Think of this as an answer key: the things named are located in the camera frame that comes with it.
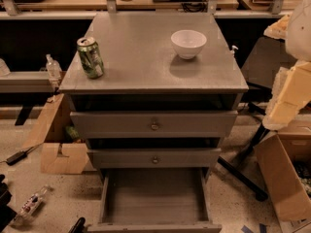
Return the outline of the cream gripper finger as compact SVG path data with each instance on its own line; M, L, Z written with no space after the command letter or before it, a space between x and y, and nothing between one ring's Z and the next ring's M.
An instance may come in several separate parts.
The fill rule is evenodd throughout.
M269 130L286 127L310 101L311 63L297 61L290 69L281 67L272 86L263 126Z

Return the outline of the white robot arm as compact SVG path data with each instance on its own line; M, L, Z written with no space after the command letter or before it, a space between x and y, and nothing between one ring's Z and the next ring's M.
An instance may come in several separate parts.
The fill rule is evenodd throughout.
M297 62L280 68L262 124L268 130L286 127L311 101L311 0L302 0L291 14L285 39L286 52Z

